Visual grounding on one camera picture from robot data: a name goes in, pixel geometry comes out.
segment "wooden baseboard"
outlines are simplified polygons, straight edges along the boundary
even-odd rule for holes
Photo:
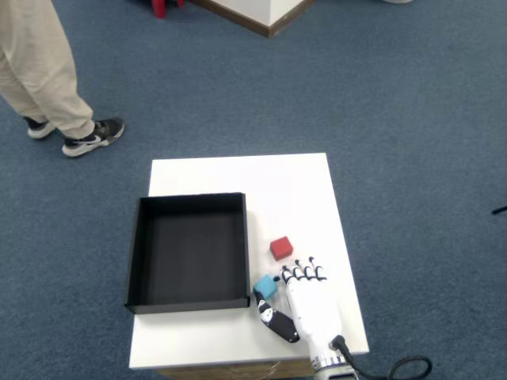
[[[225,6],[221,6],[212,0],[189,0],[190,2],[205,8],[219,16],[226,18],[229,21],[240,24],[245,28],[253,30],[254,32],[268,38],[272,38],[278,34],[278,32],[294,21],[301,13],[307,10],[315,0],[303,0],[295,8],[287,12],[280,20],[275,22],[273,25],[268,26],[261,24],[249,17],[243,16],[242,14],[233,11]]]
[[[173,380],[259,380],[260,378],[294,378],[311,376],[309,359],[268,363],[230,364],[224,366],[168,368],[159,374]]]

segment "open black box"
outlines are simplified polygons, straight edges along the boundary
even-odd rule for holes
[[[250,305],[245,194],[141,198],[125,306],[134,314]]]

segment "white table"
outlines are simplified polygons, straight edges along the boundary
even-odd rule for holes
[[[341,230],[325,154],[154,160],[150,196],[217,192],[246,194],[250,284],[275,275],[283,264],[314,256],[324,267],[351,352],[368,342]],[[272,240],[287,235],[294,246],[276,262]],[[289,344],[249,309],[135,315],[130,368],[188,367],[308,357],[304,342]],[[290,315],[284,289],[273,307]]]

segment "sneaker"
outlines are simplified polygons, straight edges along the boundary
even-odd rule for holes
[[[25,117],[24,119],[29,124],[29,136],[32,139],[41,140],[55,130],[55,127],[53,127],[48,121],[37,123],[29,117]]]
[[[91,152],[99,146],[107,146],[124,133],[125,123],[122,119],[107,119],[95,122],[90,135],[82,139],[65,138],[62,152],[68,157],[77,157]]]

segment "red object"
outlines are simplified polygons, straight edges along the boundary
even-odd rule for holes
[[[269,248],[271,249],[271,253],[273,254],[275,260],[281,260],[285,257],[291,256],[293,250],[292,244],[286,236],[272,241]]]
[[[177,7],[181,8],[184,3],[185,0],[177,0]],[[166,0],[151,0],[151,6],[156,17],[164,18],[166,15]]]

